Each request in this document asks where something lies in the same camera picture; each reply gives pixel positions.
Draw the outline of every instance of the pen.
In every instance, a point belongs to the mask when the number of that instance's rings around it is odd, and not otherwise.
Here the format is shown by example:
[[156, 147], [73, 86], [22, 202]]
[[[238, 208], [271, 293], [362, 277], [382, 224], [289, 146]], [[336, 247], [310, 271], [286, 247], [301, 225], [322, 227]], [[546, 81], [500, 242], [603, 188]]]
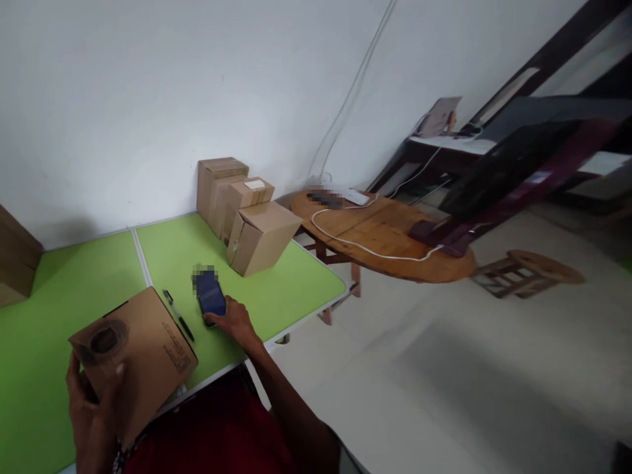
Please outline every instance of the pen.
[[184, 318], [182, 317], [180, 312], [176, 309], [176, 306], [173, 304], [173, 298], [171, 297], [171, 295], [169, 294], [167, 290], [163, 290], [163, 294], [165, 295], [165, 298], [169, 302], [169, 306], [171, 306], [171, 309], [173, 309], [174, 314], [178, 317], [178, 320], [180, 321], [180, 324], [182, 325], [184, 332], [186, 332], [186, 335], [189, 336], [192, 342], [195, 342], [196, 340], [194, 339], [193, 334], [191, 333], [191, 330], [189, 329], [189, 326], [186, 325], [186, 323], [184, 322]]

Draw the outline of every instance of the green tabletop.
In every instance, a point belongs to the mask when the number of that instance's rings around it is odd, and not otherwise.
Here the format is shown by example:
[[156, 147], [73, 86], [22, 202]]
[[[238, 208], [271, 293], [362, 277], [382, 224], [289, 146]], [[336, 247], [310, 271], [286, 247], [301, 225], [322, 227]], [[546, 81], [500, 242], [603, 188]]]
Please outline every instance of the green tabletop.
[[228, 266], [224, 244], [198, 214], [137, 232], [154, 287], [161, 296], [163, 289], [169, 291], [196, 339], [192, 347], [199, 365], [186, 382], [188, 389], [244, 357], [221, 330], [204, 325], [191, 282], [196, 264], [215, 267], [224, 294], [246, 305], [264, 341], [282, 336], [346, 293], [344, 282], [295, 242], [273, 268], [244, 278]]
[[0, 470], [74, 462], [68, 337], [146, 287], [131, 232], [45, 253], [31, 297], [0, 308]]
[[[224, 292], [246, 304], [266, 341], [346, 292], [334, 273], [295, 243], [274, 268], [241, 277], [197, 214], [139, 228], [138, 237], [154, 287], [160, 294], [169, 290], [196, 338], [199, 366], [188, 388], [208, 383], [244, 356], [219, 329], [203, 324], [191, 283], [196, 263], [216, 267]], [[74, 462], [65, 384], [68, 337], [145, 287], [133, 234], [121, 232], [45, 253], [31, 297], [0, 308], [2, 472], [54, 474]]]

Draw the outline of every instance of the person's left hand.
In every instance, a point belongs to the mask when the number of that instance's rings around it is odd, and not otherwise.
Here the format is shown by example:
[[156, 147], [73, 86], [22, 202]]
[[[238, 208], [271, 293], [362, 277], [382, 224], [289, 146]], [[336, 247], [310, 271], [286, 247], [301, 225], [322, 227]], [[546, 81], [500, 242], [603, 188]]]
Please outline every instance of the person's left hand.
[[107, 381], [101, 402], [88, 399], [84, 381], [79, 373], [79, 359], [72, 353], [66, 374], [70, 394], [70, 422], [76, 448], [77, 474], [110, 473], [117, 453], [114, 399], [123, 382], [124, 365]]

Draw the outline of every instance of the red shirt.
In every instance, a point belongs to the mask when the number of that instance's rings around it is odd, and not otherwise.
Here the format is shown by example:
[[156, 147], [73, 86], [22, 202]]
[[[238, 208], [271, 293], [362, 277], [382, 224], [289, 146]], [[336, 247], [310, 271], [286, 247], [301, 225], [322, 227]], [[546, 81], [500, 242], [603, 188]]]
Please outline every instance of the red shirt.
[[296, 473], [274, 418], [239, 377], [200, 390], [154, 420], [123, 473]]

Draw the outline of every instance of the cardboard box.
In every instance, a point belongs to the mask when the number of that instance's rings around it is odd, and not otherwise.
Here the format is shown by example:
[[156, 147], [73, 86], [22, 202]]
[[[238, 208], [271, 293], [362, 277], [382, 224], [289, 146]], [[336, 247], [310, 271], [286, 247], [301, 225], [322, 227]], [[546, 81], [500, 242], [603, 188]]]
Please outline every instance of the cardboard box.
[[196, 208], [202, 219], [209, 222], [211, 192], [213, 183], [221, 178], [238, 175], [247, 176], [248, 167], [235, 158], [217, 158], [197, 162], [197, 203]]
[[0, 205], [0, 307], [26, 300], [42, 246]]
[[238, 176], [216, 179], [213, 182], [213, 189], [211, 190], [211, 210], [206, 223], [219, 238], [222, 237], [222, 227], [224, 225], [224, 216], [226, 215], [225, 191], [231, 184], [243, 181], [244, 179], [245, 176], [240, 174]]
[[240, 209], [226, 250], [228, 264], [243, 277], [273, 267], [302, 222], [275, 202]]
[[153, 287], [131, 297], [69, 339], [99, 398], [125, 362], [117, 394], [117, 435], [126, 450], [198, 359]]
[[243, 181], [232, 183], [226, 188], [223, 196], [226, 202], [224, 225], [222, 226], [222, 241], [224, 245], [228, 245], [230, 240], [230, 231], [235, 222], [237, 211], [244, 207], [270, 202], [274, 192], [275, 187], [259, 177], [247, 178]]

